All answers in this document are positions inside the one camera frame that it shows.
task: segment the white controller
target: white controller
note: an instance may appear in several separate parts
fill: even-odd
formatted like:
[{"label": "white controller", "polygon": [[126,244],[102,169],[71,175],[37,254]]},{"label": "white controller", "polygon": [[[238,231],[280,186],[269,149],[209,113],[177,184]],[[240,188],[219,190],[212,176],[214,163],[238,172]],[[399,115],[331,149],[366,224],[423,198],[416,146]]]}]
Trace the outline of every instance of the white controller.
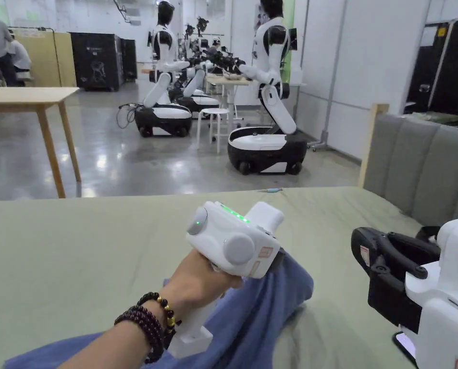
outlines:
[{"label": "white controller", "polygon": [[[273,235],[284,214],[265,202],[242,216],[220,202],[207,201],[196,209],[186,239],[217,268],[232,275],[263,278],[280,244]],[[203,327],[216,302],[192,312],[176,327],[169,352],[175,358],[207,350],[213,335]]]}]

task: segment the black cabinet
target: black cabinet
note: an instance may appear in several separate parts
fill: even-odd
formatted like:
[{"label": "black cabinet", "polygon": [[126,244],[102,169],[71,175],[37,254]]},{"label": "black cabinet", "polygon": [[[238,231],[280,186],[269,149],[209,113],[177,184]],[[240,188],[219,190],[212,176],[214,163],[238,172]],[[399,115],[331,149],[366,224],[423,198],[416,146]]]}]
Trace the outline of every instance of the black cabinet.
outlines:
[{"label": "black cabinet", "polygon": [[421,46],[408,94],[406,112],[435,111],[458,116],[458,20],[426,25],[431,45]]},{"label": "black cabinet", "polygon": [[135,40],[121,39],[121,49],[123,54],[123,76],[126,82],[135,81],[138,78],[136,61]]},{"label": "black cabinet", "polygon": [[124,83],[121,39],[116,35],[70,35],[77,86],[119,90]]}]

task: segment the beaded bracelet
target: beaded bracelet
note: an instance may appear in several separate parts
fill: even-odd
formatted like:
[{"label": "beaded bracelet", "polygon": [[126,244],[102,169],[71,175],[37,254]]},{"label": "beaded bracelet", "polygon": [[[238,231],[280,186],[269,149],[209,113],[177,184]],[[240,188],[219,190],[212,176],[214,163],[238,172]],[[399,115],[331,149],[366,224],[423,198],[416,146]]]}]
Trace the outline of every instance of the beaded bracelet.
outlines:
[{"label": "beaded bracelet", "polygon": [[126,320],[141,328],[150,346],[150,353],[145,359],[145,364],[159,361],[164,353],[164,334],[156,317],[142,306],[132,306],[114,321],[114,325]]},{"label": "beaded bracelet", "polygon": [[161,295],[157,292],[148,292],[142,296],[142,298],[139,300],[137,303],[137,306],[142,306],[144,303],[147,301],[155,300],[157,301],[161,307],[164,309],[164,312],[166,314],[166,322],[167,322],[167,328],[166,328],[166,334],[171,334],[175,333],[174,330],[174,325],[175,325],[175,316],[174,316],[174,311],[171,310],[169,307],[169,303],[167,302],[166,299],[163,299]]}]

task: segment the concrete floor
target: concrete floor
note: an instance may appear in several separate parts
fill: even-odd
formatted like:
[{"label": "concrete floor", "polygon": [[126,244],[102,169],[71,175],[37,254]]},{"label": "concrete floor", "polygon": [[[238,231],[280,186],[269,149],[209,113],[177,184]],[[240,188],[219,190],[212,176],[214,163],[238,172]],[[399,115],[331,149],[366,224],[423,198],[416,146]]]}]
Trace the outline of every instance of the concrete floor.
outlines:
[{"label": "concrete floor", "polygon": [[[355,185],[359,166],[333,151],[308,151],[298,176],[242,176],[223,151],[209,144],[202,127],[202,146],[191,137],[140,137],[135,124],[120,129],[118,106],[140,101],[148,82],[129,83],[119,93],[83,92],[67,100],[82,185],[74,180],[63,128],[56,107],[48,110],[67,197],[166,195],[275,187]],[[256,112],[241,112],[248,121]],[[57,198],[37,116],[0,114],[0,200]]]}]

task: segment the hand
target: hand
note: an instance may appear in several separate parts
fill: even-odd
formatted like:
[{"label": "hand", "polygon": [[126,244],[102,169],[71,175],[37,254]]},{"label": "hand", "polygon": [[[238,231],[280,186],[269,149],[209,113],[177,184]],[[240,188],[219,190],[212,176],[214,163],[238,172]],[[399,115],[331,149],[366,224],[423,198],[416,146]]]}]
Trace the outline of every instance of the hand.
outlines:
[{"label": "hand", "polygon": [[208,305],[227,289],[238,288],[242,283],[239,276],[214,271],[210,262],[193,249],[159,293],[169,302],[176,320],[182,320],[192,309]]}]

